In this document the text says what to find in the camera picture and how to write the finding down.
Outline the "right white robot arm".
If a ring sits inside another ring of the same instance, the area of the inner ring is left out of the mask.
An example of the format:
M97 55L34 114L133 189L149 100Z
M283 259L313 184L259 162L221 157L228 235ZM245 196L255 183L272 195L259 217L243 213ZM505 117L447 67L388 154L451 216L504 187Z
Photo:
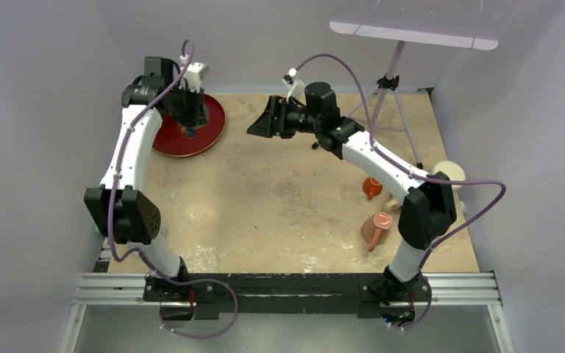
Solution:
M401 207L398 230L402 240L385 268L383 290L392 299L401 299L411 292L420 278L430 245L457 219L446 174L431 175L382 150L368 130L341 114L336 94L326 82L310 83L305 88L304 103L295 98L270 96L263 113L246 132L282 139L292 138L298 132L310 133L323 150L385 186Z

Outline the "small orange mug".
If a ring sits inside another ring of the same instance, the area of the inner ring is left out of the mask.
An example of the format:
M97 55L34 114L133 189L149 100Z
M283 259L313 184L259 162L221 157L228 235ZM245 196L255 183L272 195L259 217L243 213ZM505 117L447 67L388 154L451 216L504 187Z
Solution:
M374 177L367 177L363 184L362 190L365 193L368 200L372 200L374 197L379 196L383 191L383 185L379 183Z

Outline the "beige mug sideways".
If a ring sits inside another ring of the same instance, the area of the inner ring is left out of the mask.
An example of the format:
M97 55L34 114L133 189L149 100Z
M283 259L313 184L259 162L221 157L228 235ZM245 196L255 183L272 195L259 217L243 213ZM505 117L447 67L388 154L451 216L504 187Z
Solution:
M401 203L393 196L382 206L381 210L386 213L399 213L401 211Z

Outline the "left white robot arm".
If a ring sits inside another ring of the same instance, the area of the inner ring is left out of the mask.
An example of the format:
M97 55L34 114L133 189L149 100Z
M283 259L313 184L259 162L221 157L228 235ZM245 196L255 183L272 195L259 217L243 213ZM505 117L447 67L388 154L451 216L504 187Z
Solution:
M84 203L112 258L121 263L136 254L149 273L162 278L161 291L184 299L190 281L182 276L182 258L163 236L159 207L144 191L154 139L165 119L183 125L189 135L208 123L202 80L209 68L183 54L178 61L146 57L144 72L121 94L121 124L107 171L99 186L87 188Z

